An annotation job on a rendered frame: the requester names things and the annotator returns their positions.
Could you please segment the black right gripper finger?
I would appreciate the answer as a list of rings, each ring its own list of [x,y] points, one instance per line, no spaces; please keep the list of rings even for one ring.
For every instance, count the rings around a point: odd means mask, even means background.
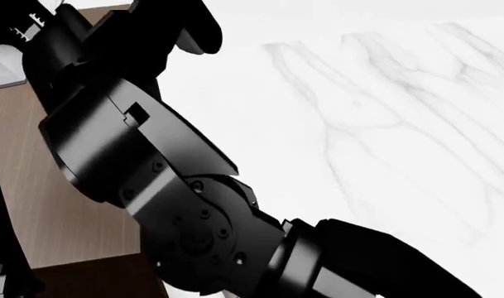
[[[32,19],[21,19],[20,21],[0,21],[0,45],[23,46],[30,39],[25,32],[35,25]]]
[[[31,14],[42,21],[53,17],[38,0],[0,0],[0,22],[22,22]]]

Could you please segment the white book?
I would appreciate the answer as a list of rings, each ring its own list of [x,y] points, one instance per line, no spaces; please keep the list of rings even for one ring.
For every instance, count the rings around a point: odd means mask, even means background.
[[[25,83],[22,53],[13,46],[0,45],[0,89]]]

